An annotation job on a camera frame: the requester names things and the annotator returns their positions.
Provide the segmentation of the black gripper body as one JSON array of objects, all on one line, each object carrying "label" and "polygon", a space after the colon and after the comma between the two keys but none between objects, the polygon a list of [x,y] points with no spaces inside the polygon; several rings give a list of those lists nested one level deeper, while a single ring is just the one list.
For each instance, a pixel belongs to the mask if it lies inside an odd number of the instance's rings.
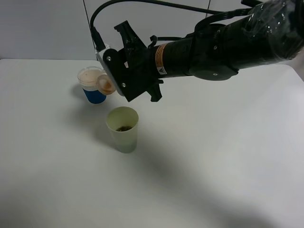
[{"label": "black gripper body", "polygon": [[122,37],[123,49],[106,50],[103,60],[106,61],[124,97],[130,102],[147,92],[151,96],[151,102],[158,102],[162,98],[160,84],[163,81],[158,78],[158,72],[152,65],[152,50],[145,46],[128,21],[122,22],[114,29]]}]

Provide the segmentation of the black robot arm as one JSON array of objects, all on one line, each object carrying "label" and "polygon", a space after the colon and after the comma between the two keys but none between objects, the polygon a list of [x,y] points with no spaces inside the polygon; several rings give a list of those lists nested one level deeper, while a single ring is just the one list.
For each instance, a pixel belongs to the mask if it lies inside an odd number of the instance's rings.
[{"label": "black robot arm", "polygon": [[165,78],[223,81],[241,69],[295,58],[304,47],[304,3],[270,0],[221,13],[200,21],[183,38],[151,36],[148,46],[127,21],[115,29],[123,48],[106,47],[97,59],[127,101],[147,92],[158,102]]}]

